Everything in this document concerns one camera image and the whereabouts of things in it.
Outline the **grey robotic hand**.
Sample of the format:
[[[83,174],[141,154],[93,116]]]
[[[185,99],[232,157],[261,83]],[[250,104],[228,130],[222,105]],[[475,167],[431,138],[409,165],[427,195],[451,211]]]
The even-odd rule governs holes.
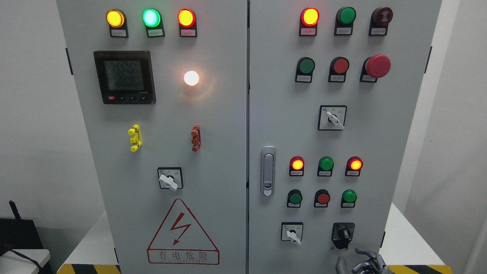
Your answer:
[[[355,248],[358,254],[366,255],[368,260],[360,262],[351,270],[352,274],[394,274],[394,272],[385,264],[383,258],[378,253],[364,248]],[[348,274],[346,260],[339,256],[336,262],[335,271],[337,274]]]

